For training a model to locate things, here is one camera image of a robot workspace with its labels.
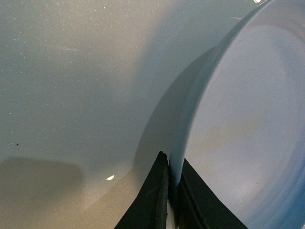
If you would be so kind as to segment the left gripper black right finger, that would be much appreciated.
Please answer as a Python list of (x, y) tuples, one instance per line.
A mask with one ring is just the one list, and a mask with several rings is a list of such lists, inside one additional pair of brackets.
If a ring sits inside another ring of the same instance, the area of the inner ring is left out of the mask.
[(184, 160), (178, 192), (178, 228), (245, 229), (247, 226), (218, 199), (190, 163)]

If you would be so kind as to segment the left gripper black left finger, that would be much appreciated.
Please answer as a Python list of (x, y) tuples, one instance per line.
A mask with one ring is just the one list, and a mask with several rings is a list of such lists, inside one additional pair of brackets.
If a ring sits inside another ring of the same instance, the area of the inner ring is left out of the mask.
[(169, 166), (167, 155), (159, 152), (136, 199), (115, 226), (117, 229), (165, 229)]

